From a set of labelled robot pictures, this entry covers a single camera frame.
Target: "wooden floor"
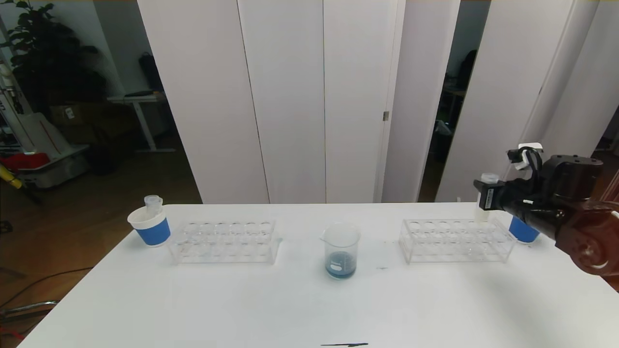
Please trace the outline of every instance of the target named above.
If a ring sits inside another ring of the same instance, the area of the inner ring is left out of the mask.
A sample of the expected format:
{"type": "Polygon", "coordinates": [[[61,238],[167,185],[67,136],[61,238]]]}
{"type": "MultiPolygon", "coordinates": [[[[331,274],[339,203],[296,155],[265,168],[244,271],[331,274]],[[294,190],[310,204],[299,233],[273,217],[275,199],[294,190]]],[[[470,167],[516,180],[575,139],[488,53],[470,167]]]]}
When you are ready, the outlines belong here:
{"type": "MultiPolygon", "coordinates": [[[[200,203],[189,163],[179,142],[172,153],[136,154],[107,176],[91,173],[50,191],[36,192],[36,206],[16,189],[0,183],[0,219],[14,231],[0,236],[0,267],[26,274],[17,279],[0,272],[0,303],[29,283],[57,272],[94,266],[132,228],[127,215],[158,194],[165,204],[200,203]]],[[[37,284],[7,307],[60,300],[86,271],[66,274],[37,284]]],[[[12,324],[23,331],[36,320],[12,324]]],[[[19,341],[3,335],[1,348],[19,341]]]]}

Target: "white desk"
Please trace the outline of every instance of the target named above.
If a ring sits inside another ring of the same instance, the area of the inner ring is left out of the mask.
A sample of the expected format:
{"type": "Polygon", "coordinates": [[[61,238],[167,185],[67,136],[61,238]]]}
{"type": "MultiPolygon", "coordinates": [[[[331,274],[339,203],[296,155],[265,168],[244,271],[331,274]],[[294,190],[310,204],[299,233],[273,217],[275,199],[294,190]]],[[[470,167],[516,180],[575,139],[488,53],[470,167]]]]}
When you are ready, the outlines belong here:
{"type": "Polygon", "coordinates": [[[150,128],[148,123],[146,122],[146,118],[144,118],[144,112],[142,111],[141,103],[158,103],[164,102],[166,100],[165,94],[163,93],[155,93],[150,95],[141,95],[138,97],[125,97],[122,95],[109,97],[108,101],[117,104],[131,104],[133,109],[136,111],[137,119],[140,122],[140,127],[142,128],[142,132],[144,133],[144,137],[149,144],[148,150],[140,150],[140,152],[174,152],[174,149],[158,149],[155,144],[155,139],[153,139],[153,135],[150,132],[150,128]]]}
{"type": "Polygon", "coordinates": [[[186,219],[271,217],[273,266],[172,265],[136,232],[112,250],[20,348],[594,348],[619,344],[619,294],[541,236],[506,264],[406,265],[403,218],[472,218],[472,203],[170,205],[186,219]],[[335,220],[362,228],[356,274],[330,278],[318,239],[335,220]]]}

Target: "black cable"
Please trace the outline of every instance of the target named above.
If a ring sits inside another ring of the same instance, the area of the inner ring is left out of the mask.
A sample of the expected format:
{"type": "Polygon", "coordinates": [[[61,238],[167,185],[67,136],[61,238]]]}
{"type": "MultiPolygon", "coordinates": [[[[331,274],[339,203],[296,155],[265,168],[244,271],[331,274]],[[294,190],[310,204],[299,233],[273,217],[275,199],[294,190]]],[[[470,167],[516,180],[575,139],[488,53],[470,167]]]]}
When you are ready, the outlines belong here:
{"type": "Polygon", "coordinates": [[[34,329],[36,325],[38,325],[45,317],[42,317],[41,319],[37,320],[34,324],[30,325],[26,330],[23,330],[22,332],[20,332],[19,334],[22,336],[25,336],[27,333],[30,332],[30,330],[34,329]]]}
{"type": "MultiPolygon", "coordinates": [[[[36,325],[39,325],[39,323],[44,319],[45,317],[42,317],[41,319],[35,321],[34,324],[30,325],[26,330],[23,330],[21,332],[18,332],[18,334],[22,335],[22,336],[26,336],[26,334],[28,334],[30,332],[30,330],[34,329],[36,325]]],[[[13,336],[13,334],[11,333],[5,333],[2,334],[2,336],[13,336]]]]}
{"type": "Polygon", "coordinates": [[[42,281],[44,281],[44,280],[47,280],[47,279],[49,279],[49,278],[56,277],[56,276],[61,276],[61,275],[63,275],[63,274],[67,274],[67,273],[73,273],[73,272],[85,271],[85,270],[87,270],[87,269],[93,269],[93,267],[86,267],[86,268],[80,268],[80,269],[73,269],[73,270],[71,270],[71,271],[64,271],[64,272],[60,272],[60,273],[52,274],[52,275],[50,275],[50,276],[43,277],[43,278],[41,278],[41,279],[37,280],[36,282],[33,282],[33,283],[31,283],[30,285],[26,286],[26,287],[25,287],[25,288],[23,288],[20,292],[18,292],[18,293],[16,293],[15,295],[13,295],[13,297],[11,297],[11,298],[9,298],[8,300],[6,300],[6,301],[5,301],[2,305],[0,305],[0,308],[2,308],[2,307],[4,307],[4,306],[8,305],[8,304],[9,304],[9,302],[11,302],[11,301],[15,300],[15,299],[16,299],[19,295],[23,294],[26,290],[30,289],[30,288],[31,288],[31,287],[33,287],[34,285],[39,284],[40,282],[42,282],[42,281]]]}
{"type": "Polygon", "coordinates": [[[532,170],[532,187],[531,187],[531,192],[535,192],[535,190],[537,189],[537,185],[539,184],[541,177],[540,177],[540,172],[542,171],[542,156],[539,154],[539,152],[534,149],[533,147],[530,146],[523,146],[520,149],[518,149],[518,156],[520,158],[522,158],[522,154],[524,153],[524,155],[527,157],[527,160],[529,161],[529,165],[531,166],[531,170],[532,170]],[[533,158],[531,158],[531,154],[535,156],[535,163],[533,161],[533,158]]]}

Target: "red object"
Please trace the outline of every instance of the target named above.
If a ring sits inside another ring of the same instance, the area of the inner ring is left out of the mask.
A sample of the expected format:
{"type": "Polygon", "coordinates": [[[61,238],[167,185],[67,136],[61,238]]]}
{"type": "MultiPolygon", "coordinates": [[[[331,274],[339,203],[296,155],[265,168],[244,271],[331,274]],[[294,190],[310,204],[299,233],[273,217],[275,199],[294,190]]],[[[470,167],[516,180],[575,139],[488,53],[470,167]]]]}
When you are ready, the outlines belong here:
{"type": "Polygon", "coordinates": [[[47,154],[39,152],[37,154],[16,154],[11,157],[2,159],[2,163],[12,172],[20,169],[33,169],[38,168],[46,163],[50,162],[50,158],[47,154]]]}
{"type": "Polygon", "coordinates": [[[17,331],[10,330],[10,329],[5,329],[2,326],[0,326],[0,333],[9,333],[9,334],[13,335],[16,339],[21,339],[21,340],[23,340],[25,338],[24,335],[21,335],[17,331]]]}

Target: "robotic arm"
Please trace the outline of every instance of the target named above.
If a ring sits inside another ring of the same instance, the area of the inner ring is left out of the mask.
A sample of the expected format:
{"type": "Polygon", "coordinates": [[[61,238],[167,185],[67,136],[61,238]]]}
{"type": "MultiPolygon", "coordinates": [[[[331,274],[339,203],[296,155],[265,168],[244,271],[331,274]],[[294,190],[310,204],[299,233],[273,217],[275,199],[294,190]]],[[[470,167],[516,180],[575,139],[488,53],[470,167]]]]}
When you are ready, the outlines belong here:
{"type": "Polygon", "coordinates": [[[619,202],[590,201],[602,173],[602,161],[554,155],[542,164],[531,147],[508,151],[512,163],[528,163],[531,178],[474,181],[479,206],[502,210],[551,239],[583,271],[599,276],[619,275],[619,202]]]}

